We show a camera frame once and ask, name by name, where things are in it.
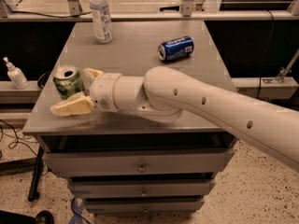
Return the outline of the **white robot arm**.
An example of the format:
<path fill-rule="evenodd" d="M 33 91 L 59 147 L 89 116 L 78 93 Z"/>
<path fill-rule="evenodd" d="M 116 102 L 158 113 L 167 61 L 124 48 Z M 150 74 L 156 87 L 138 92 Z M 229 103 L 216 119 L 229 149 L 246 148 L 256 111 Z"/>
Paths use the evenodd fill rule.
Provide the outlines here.
<path fill-rule="evenodd" d="M 222 128 L 293 170 L 299 169 L 299 112 L 208 85 L 165 66 L 143 77 L 86 68 L 89 93 L 77 92 L 50 108 L 58 117 L 129 112 L 170 122 L 186 110 Z"/>

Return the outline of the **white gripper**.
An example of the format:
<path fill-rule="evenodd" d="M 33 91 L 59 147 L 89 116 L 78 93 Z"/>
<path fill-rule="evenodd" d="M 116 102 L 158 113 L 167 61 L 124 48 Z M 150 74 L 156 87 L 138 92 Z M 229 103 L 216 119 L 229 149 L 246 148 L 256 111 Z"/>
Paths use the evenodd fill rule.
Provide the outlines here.
<path fill-rule="evenodd" d="M 104 73 L 89 67 L 84 68 L 83 73 L 89 81 L 91 97 L 83 91 L 77 92 L 66 100 L 52 105 L 50 112 L 57 117 L 86 115 L 92 113 L 95 106 L 103 112 L 118 112 L 114 101 L 114 87 L 121 74 Z"/>

